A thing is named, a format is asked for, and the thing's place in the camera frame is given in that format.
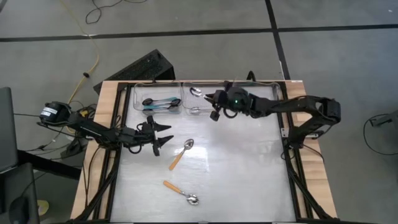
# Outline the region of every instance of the gray floor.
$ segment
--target gray floor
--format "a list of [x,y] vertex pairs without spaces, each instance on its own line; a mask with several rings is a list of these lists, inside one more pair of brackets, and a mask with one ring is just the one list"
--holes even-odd
[[[121,4],[103,10],[99,23],[86,25],[91,1],[67,1],[89,34],[170,30],[270,27],[260,0],[160,1]],[[272,1],[278,27],[391,24],[398,3],[364,0]],[[0,13],[1,37],[80,35],[58,1],[8,1]],[[292,79],[304,80],[307,93],[336,98],[342,122],[320,140],[338,216],[344,220],[396,223],[398,158],[380,156],[364,144],[364,122],[397,109],[398,30],[295,32],[280,35]],[[153,49],[174,65],[179,79],[281,79],[272,34],[228,34],[97,40],[101,60],[76,100],[98,99],[91,87]],[[95,60],[89,40],[0,43],[0,86],[12,88],[15,112],[37,114],[48,101],[67,101],[81,74]],[[18,146],[32,149],[54,137],[16,117]],[[396,151],[396,130],[368,128],[369,142],[383,152]],[[53,146],[69,141],[60,137]],[[59,152],[44,155],[59,156]],[[81,164],[71,158],[71,165]],[[72,209],[77,182],[46,175],[37,183],[39,198],[49,200],[46,222],[65,221]]]

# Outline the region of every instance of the orange handle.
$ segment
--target orange handle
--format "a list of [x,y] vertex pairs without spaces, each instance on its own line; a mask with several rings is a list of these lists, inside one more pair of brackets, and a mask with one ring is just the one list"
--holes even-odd
[[164,184],[166,187],[168,187],[168,188],[174,190],[175,192],[177,192],[177,193],[179,193],[179,194],[182,192],[180,189],[178,189],[176,186],[170,184],[170,183],[169,183],[168,181],[166,181],[166,180],[163,181],[163,184]]
[[173,163],[170,165],[169,170],[173,170],[175,165],[177,165],[177,163],[179,162],[179,160],[181,159],[182,155],[184,155],[184,151],[180,152],[180,154],[174,159]]

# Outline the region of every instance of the yellow object on floor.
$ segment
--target yellow object on floor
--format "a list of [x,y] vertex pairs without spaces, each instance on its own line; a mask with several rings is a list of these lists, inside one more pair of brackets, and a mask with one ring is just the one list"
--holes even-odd
[[47,213],[50,208],[50,204],[45,200],[37,200],[37,207],[39,209],[39,216],[42,216]]

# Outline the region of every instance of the plastic container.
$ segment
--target plastic container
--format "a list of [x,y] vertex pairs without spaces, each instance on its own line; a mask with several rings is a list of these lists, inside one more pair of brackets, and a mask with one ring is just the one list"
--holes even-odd
[[[133,107],[142,114],[157,116],[162,114],[180,114],[182,107],[181,84],[175,83],[137,83],[133,89]],[[152,99],[151,104],[143,105]],[[180,103],[171,105],[172,100]]]
[[[240,81],[234,82],[233,86],[241,87],[241,88],[249,88],[249,87],[257,87],[257,86],[269,86],[272,88],[272,93],[274,95],[274,99],[278,99],[280,93],[280,86],[277,83],[259,83],[252,81]],[[199,114],[209,114],[213,111],[213,107],[211,103],[206,101],[204,97],[197,97],[191,94],[191,88],[198,88],[201,90],[202,94],[210,94],[214,93],[216,90],[224,90],[224,82],[211,82],[211,83],[190,83],[185,82],[182,83],[181,94],[182,94],[182,106],[188,114],[199,115]]]

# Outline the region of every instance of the spoon with orange handle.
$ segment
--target spoon with orange handle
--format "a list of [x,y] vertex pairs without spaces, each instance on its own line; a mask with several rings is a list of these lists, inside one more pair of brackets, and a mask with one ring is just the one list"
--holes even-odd
[[196,195],[193,195],[193,194],[186,194],[186,193],[184,193],[183,191],[181,191],[180,189],[178,189],[178,187],[172,185],[170,182],[168,182],[168,181],[166,181],[166,180],[163,181],[163,184],[164,184],[166,187],[168,187],[168,188],[174,190],[175,192],[184,195],[184,196],[187,198],[187,202],[188,202],[189,204],[191,204],[191,205],[198,205],[198,204],[199,204],[199,199],[198,199],[198,197],[197,197]]
[[180,154],[174,159],[173,163],[170,165],[169,170],[173,170],[175,165],[179,162],[181,159],[182,155],[184,155],[185,150],[191,149],[193,146],[193,139],[188,139],[184,143],[184,150],[180,152]]

